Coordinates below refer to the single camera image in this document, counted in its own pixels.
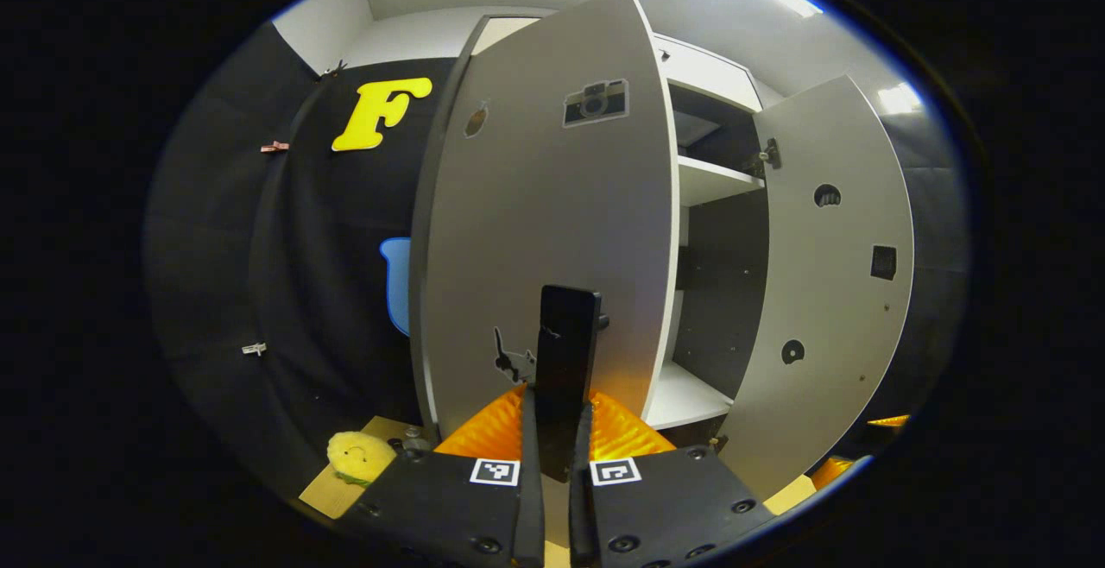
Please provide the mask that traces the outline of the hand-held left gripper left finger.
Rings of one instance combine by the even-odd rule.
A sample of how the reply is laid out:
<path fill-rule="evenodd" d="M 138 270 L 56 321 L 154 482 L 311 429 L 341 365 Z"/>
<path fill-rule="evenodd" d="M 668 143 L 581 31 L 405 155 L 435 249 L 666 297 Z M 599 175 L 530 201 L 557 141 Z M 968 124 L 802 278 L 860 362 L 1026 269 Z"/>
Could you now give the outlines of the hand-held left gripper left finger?
<path fill-rule="evenodd" d="M 535 395 L 522 383 L 494 403 L 516 457 L 406 449 L 344 513 L 373 568 L 544 567 Z"/>

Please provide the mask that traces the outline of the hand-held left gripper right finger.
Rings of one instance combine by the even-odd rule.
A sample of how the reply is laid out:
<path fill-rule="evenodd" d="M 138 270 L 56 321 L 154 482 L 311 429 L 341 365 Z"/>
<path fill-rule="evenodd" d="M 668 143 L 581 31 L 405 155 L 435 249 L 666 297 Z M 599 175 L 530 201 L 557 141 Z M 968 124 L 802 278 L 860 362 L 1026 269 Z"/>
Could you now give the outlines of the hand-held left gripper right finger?
<path fill-rule="evenodd" d="M 711 568 L 762 537 L 774 513 L 708 445 L 651 451 L 633 416 L 585 402 L 568 508 L 571 568 Z"/>

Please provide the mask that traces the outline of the beige cabinet door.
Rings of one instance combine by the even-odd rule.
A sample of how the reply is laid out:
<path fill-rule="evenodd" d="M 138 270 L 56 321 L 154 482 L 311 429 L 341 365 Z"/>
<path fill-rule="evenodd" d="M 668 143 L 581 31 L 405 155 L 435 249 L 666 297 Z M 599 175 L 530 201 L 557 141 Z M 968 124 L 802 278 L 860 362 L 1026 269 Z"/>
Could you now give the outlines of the beige cabinet door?
<path fill-rule="evenodd" d="M 909 308 L 914 222 L 899 158 L 852 78 L 758 112 L 768 194 L 761 320 L 720 461 L 768 499 L 876 395 Z"/>
<path fill-rule="evenodd" d="M 439 435 L 536 351 L 545 285 L 596 290 L 610 324 L 591 386 L 635 413 L 666 351 L 678 162 L 666 78 L 639 0 L 590 0 L 473 53 L 412 236 L 415 361 Z"/>

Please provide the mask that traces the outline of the black door handle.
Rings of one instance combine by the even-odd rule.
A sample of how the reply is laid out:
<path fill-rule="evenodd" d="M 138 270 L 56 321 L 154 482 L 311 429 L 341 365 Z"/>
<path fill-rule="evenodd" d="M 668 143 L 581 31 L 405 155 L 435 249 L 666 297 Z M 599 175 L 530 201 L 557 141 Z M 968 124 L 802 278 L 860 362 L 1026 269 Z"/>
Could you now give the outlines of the black door handle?
<path fill-rule="evenodd" d="M 570 478 L 576 436 L 589 401 L 597 334 L 609 318 L 596 290 L 541 286 L 535 372 L 535 422 L 541 474 Z"/>

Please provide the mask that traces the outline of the beige double-door shoe cabinet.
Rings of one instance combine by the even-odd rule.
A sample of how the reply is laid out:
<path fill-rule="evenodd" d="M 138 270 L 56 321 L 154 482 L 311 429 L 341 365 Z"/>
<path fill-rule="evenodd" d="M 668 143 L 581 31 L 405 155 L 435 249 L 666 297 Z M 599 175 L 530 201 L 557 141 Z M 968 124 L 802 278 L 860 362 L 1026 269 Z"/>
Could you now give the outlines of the beige double-door shoe cabinet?
<path fill-rule="evenodd" d="M 537 21 L 488 20 L 469 57 Z M 761 179 L 751 167 L 756 148 L 751 116 L 761 111 L 761 97 L 747 70 L 729 57 L 674 36 L 655 35 L 653 41 L 660 75 L 669 87 L 676 160 L 678 155 L 686 155 Z M 667 63 L 660 63 L 660 49 L 671 54 Z M 427 179 L 427 207 L 438 156 Z M 660 367 L 675 361 L 734 400 L 761 322 L 768 264 L 766 191 L 716 199 L 706 206 L 678 206 L 676 230 L 673 311 Z M 536 368 L 537 353 L 517 355 L 499 347 L 495 366 L 509 376 L 514 386 L 522 372 Z M 660 431 L 690 441 L 718 430 L 722 421 L 723 416 L 717 416 Z"/>

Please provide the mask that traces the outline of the white cabinet shelf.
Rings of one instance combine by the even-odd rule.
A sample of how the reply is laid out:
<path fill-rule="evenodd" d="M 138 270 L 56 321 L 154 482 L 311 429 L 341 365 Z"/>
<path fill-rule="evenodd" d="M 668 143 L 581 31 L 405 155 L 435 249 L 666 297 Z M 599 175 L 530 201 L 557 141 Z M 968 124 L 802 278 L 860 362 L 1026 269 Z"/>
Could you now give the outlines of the white cabinet shelf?
<path fill-rule="evenodd" d="M 733 406 L 730 396 L 701 380 L 675 361 L 666 361 L 652 383 L 644 422 L 655 430 L 686 427 L 727 416 Z"/>
<path fill-rule="evenodd" d="M 716 199 L 728 199 L 736 194 L 765 189 L 765 181 L 749 173 L 741 173 L 718 166 L 678 155 L 678 206 L 706 206 Z"/>

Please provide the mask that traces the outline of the yellow plush toy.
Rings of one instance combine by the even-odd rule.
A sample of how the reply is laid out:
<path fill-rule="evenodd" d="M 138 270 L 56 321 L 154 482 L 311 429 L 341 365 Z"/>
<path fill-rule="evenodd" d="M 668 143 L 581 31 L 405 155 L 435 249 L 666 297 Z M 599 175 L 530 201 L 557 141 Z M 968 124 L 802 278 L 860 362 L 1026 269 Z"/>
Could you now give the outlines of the yellow plush toy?
<path fill-rule="evenodd" d="M 338 432 L 329 439 L 326 455 L 336 477 L 368 487 L 391 465 L 397 451 L 386 439 L 364 432 Z"/>

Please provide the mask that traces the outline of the small ceiling light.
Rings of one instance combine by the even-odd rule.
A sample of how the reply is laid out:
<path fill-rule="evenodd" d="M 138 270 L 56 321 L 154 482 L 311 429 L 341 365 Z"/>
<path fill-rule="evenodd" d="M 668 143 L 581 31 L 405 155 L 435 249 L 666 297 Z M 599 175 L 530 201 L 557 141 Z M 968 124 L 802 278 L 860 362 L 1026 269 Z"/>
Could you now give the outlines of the small ceiling light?
<path fill-rule="evenodd" d="M 908 83 L 899 83 L 890 88 L 880 90 L 877 95 L 885 115 L 914 113 L 923 108 L 919 94 Z"/>

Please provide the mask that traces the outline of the black backdrop cloth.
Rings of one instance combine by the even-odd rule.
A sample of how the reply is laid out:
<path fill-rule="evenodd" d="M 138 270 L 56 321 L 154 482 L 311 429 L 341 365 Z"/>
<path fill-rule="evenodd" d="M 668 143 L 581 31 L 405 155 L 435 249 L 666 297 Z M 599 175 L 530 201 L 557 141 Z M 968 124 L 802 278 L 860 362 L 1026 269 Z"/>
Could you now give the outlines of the black backdrop cloth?
<path fill-rule="evenodd" d="M 143 275 L 173 380 L 227 448 L 296 502 L 333 433 L 373 416 L 415 421 L 406 338 L 385 299 L 378 246 L 410 232 L 438 93 L 393 154 L 355 161 L 352 206 L 327 206 L 295 135 L 320 83 L 272 22 L 234 49 L 186 108 L 155 171 Z M 261 154 L 272 141 L 278 154 Z M 263 356 L 242 355 L 264 341 Z"/>

